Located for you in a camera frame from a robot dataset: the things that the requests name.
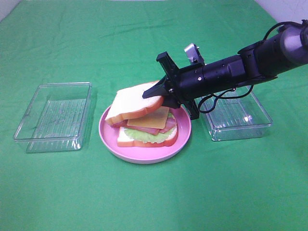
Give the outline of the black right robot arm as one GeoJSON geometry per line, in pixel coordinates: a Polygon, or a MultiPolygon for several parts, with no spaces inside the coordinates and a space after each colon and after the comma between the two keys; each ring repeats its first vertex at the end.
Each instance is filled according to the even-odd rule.
{"type": "Polygon", "coordinates": [[[185,52],[191,64],[183,68],[178,68],[167,52],[157,56],[166,74],[142,97],[163,96],[164,106],[177,109],[183,104],[191,119],[198,119],[207,99],[225,99],[226,92],[271,81],[280,73],[307,64],[308,22],[277,23],[262,40],[210,64],[204,62],[193,43],[185,52]]]}

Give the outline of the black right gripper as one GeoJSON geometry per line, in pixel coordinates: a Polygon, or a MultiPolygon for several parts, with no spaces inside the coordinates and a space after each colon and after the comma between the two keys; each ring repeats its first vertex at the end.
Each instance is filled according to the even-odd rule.
{"type": "Polygon", "coordinates": [[[142,97],[163,96],[162,106],[178,109],[183,104],[190,115],[190,119],[198,119],[199,111],[193,94],[196,93],[194,85],[199,81],[198,78],[203,79],[204,65],[196,63],[178,68],[167,52],[159,54],[156,61],[161,64],[165,76],[146,90],[142,97]]]}

